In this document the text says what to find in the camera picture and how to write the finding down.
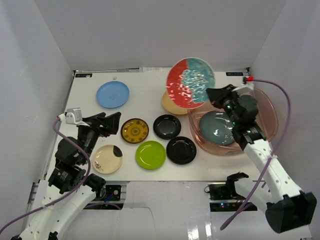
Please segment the dark teal blossom plate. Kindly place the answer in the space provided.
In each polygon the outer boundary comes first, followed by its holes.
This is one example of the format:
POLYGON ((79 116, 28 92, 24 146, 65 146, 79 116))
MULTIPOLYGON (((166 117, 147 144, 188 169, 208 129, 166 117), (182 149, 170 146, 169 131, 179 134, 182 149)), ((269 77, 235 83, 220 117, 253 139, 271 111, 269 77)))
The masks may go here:
POLYGON ((199 130, 209 142, 219 146, 229 146, 235 142, 232 129, 233 123, 223 111, 210 111, 199 121, 199 130))

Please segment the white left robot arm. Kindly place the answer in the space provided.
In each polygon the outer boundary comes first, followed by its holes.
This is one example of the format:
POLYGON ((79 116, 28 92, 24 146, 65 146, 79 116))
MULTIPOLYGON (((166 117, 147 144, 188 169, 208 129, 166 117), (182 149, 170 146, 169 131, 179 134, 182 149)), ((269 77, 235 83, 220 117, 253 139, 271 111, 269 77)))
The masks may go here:
POLYGON ((63 135, 58 143, 52 171, 41 206, 30 213, 33 218, 15 240, 61 240, 79 213, 94 199, 105 196, 106 181, 91 173, 90 156, 100 137, 116 135, 121 113, 101 112, 82 117, 80 108, 70 108, 55 120, 77 127, 77 137, 63 135))

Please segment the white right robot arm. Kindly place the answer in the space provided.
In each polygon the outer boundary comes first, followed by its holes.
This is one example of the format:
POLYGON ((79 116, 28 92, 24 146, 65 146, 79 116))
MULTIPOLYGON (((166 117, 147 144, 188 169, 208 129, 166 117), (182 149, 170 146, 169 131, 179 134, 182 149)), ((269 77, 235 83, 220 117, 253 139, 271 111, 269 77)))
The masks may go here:
POLYGON ((232 121, 234 140, 260 172, 256 182, 243 172, 227 177, 226 195, 233 200, 245 198, 234 215, 251 202, 265 214, 269 226, 278 234, 307 226, 313 219, 317 199, 313 193, 305 193, 282 167, 275 149, 256 122, 257 100, 251 95, 239 95, 243 89, 229 84, 206 90, 211 104, 223 109, 232 121))

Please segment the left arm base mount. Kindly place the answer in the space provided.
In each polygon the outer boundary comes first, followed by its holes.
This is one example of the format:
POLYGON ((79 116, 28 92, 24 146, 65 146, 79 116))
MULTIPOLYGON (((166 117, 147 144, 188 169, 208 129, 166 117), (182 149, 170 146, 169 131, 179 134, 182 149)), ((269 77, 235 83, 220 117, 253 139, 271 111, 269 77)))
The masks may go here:
POLYGON ((121 203, 121 185, 106 185, 104 191, 93 202, 88 203, 85 210, 121 210, 123 203, 121 203))

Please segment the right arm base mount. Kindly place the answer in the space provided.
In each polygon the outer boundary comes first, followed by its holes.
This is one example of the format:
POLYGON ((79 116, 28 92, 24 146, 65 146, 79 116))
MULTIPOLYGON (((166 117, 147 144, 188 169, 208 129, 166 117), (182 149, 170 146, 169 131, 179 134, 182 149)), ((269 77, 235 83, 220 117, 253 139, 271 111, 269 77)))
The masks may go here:
POLYGON ((209 195, 209 207, 212 213, 235 213, 246 200, 244 196, 235 192, 234 186, 228 180, 209 182, 204 192, 209 195))

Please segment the red teal floral plate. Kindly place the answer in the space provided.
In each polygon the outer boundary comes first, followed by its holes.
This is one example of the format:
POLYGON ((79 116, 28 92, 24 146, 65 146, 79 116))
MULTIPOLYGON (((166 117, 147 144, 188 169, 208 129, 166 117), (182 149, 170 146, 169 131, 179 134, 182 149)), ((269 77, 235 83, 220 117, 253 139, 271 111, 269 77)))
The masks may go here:
POLYGON ((207 89, 215 87, 212 67, 203 59, 187 57, 176 63, 166 79, 166 91, 177 106, 195 109, 209 100, 207 89))

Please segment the orange plastic plate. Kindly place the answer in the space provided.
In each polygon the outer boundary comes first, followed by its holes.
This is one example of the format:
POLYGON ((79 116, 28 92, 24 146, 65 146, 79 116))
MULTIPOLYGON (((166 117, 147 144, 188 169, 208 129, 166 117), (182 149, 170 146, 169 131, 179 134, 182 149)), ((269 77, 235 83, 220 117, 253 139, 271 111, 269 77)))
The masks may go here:
POLYGON ((186 108, 179 107, 169 97, 167 91, 164 92, 161 99, 162 106, 165 110, 173 115, 187 115, 188 110, 186 108))

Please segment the light blue plastic plate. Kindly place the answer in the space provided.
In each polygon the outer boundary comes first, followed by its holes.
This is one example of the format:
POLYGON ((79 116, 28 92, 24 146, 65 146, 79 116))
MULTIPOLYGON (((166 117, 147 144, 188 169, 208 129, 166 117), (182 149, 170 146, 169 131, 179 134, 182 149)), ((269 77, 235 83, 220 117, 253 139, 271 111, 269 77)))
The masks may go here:
POLYGON ((107 109, 124 105, 130 96, 128 86, 121 81, 109 81, 101 85, 96 92, 97 103, 107 109))

